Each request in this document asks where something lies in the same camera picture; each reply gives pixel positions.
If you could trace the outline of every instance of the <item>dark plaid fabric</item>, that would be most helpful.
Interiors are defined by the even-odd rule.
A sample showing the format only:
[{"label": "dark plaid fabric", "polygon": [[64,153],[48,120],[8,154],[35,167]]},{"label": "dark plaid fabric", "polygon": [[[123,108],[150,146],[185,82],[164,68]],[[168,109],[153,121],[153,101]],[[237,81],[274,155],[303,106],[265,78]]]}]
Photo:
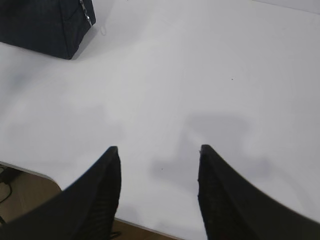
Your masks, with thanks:
[{"label": "dark plaid fabric", "polygon": [[[91,23],[91,0],[83,0]],[[90,29],[79,0],[0,0],[0,42],[71,59]]]},{"label": "dark plaid fabric", "polygon": [[0,240],[107,240],[120,190],[118,149],[111,147],[61,194],[0,227]]}]

